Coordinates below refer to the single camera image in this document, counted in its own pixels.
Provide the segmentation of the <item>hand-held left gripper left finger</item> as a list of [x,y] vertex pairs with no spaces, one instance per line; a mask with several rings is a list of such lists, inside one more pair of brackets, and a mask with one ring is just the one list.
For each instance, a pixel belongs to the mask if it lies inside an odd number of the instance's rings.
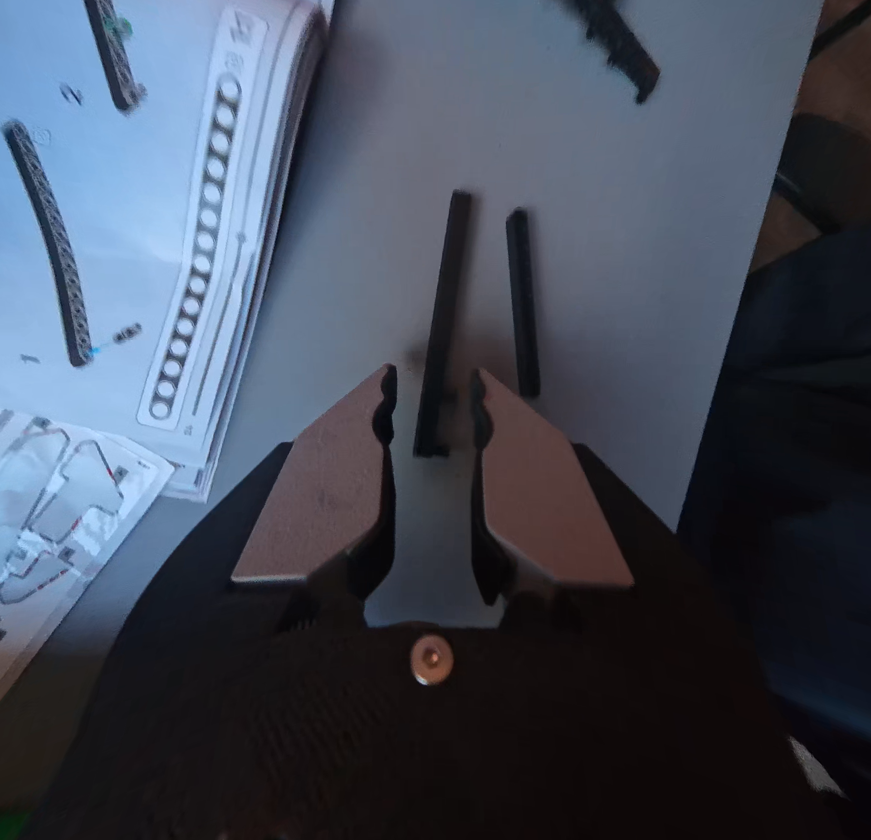
[[231,581],[307,586],[342,570],[365,601],[395,557],[396,485],[390,445],[397,369],[384,364],[292,443]]

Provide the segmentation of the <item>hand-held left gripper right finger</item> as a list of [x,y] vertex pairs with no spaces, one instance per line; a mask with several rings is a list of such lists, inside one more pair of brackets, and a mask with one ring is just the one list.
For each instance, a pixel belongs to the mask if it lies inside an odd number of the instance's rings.
[[482,368],[471,415],[471,563],[484,603],[629,592],[634,577],[564,433]]

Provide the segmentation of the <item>short black lego beam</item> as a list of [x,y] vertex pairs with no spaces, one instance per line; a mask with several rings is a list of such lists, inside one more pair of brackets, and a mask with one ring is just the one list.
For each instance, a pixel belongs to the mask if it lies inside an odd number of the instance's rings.
[[506,241],[518,392],[523,398],[535,399],[541,394],[541,379],[528,213],[525,208],[517,207],[509,214]]

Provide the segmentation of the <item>lego sticker sheet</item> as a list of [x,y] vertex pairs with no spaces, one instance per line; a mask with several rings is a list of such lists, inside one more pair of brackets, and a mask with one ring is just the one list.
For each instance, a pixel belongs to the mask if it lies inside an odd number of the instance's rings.
[[174,471],[127,438],[2,410],[2,696]]

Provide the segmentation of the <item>open lego instruction booklet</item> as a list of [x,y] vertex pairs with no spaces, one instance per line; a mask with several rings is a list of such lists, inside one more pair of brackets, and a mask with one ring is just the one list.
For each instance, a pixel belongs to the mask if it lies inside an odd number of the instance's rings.
[[2,405],[206,501],[335,0],[1,0]]

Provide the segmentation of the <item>partly built lego model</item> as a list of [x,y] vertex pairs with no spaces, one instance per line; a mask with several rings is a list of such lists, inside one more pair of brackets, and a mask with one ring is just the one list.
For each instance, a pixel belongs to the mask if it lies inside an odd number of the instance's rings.
[[617,0],[563,0],[581,19],[585,38],[599,44],[606,64],[632,83],[635,103],[643,105],[659,82],[659,66],[621,16]]

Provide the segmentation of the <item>person's dark blue clothing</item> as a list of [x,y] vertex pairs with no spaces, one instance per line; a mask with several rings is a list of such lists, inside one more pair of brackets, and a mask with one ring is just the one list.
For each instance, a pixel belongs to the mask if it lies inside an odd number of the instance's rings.
[[869,812],[868,224],[748,275],[679,535],[793,737]]

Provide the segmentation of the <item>black office chair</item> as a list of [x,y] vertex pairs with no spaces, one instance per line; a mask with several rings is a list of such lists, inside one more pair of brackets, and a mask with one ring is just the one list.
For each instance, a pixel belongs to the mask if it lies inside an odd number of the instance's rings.
[[772,191],[822,236],[869,223],[869,137],[818,113],[793,115]]

